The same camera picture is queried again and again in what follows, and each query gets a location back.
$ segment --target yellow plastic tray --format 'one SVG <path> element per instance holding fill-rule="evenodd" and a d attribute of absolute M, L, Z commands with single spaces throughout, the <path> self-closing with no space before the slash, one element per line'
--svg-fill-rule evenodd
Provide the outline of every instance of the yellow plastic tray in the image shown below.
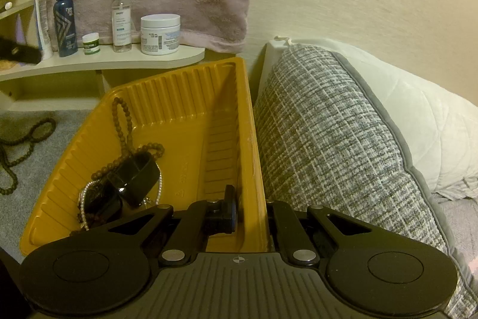
<path fill-rule="evenodd" d="M 267 212 L 249 84 L 238 57 L 180 68 L 119 86 L 103 97 L 76 133 L 49 177 L 28 220 L 20 250 L 67 237 L 80 228 L 78 194 L 91 174 L 118 158 L 111 103 L 122 97 L 133 121 L 133 146 L 164 145 L 161 203 L 186 209 L 192 202 L 238 192 L 238 228 L 211 237 L 208 251 L 267 251 Z M 121 110 L 120 122 L 126 131 Z M 154 199 L 157 185 L 149 196 Z"/>

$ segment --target curved shelf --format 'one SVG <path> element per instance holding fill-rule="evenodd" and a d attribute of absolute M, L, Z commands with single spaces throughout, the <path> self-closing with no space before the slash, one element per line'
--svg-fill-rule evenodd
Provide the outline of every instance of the curved shelf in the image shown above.
<path fill-rule="evenodd" d="M 6 18 L 8 16 L 11 16 L 12 14 L 18 13 L 18 12 L 22 11 L 23 9 L 29 8 L 29 7 L 33 6 L 34 3 L 35 3 L 34 0 L 27 1 L 27 2 L 21 3 L 18 6 L 14 6 L 10 9 L 6 10 L 3 13 L 0 13 L 0 20 Z"/>
<path fill-rule="evenodd" d="M 179 49 L 169 55 L 150 56 L 141 52 L 139 44 L 133 44 L 132 50 L 116 53 L 112 45 L 101 45 L 101 50 L 94 55 L 85 55 L 83 48 L 67 57 L 59 57 L 54 52 L 49 59 L 37 65 L 17 64 L 5 71 L 0 71 L 0 81 L 18 79 L 20 77 L 56 74 L 59 72 L 88 71 L 124 68 L 157 68 L 169 69 L 184 67 L 197 63 L 204 58 L 204 48 L 180 45 Z"/>

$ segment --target bed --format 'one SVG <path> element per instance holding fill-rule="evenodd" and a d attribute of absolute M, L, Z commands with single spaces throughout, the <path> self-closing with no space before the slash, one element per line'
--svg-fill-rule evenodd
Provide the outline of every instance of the bed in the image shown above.
<path fill-rule="evenodd" d="M 447 314 L 476 311 L 476 106 L 351 45 L 276 38 L 254 116 L 266 197 L 322 201 L 447 252 L 460 274 Z"/>

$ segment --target clear spray bottle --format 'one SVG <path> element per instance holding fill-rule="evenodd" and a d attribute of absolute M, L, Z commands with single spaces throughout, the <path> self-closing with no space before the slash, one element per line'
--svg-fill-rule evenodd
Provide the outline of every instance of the clear spray bottle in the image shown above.
<path fill-rule="evenodd" d="M 130 0 L 114 0 L 111 6 L 113 26 L 113 51 L 131 50 L 131 4 Z"/>

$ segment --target blue spray bottle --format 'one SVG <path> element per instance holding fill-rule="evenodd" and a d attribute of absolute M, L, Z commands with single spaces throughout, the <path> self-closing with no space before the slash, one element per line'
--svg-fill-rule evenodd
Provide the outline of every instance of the blue spray bottle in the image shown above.
<path fill-rule="evenodd" d="M 72 55 L 78 50 L 73 0 L 56 0 L 53 15 L 60 57 Z"/>

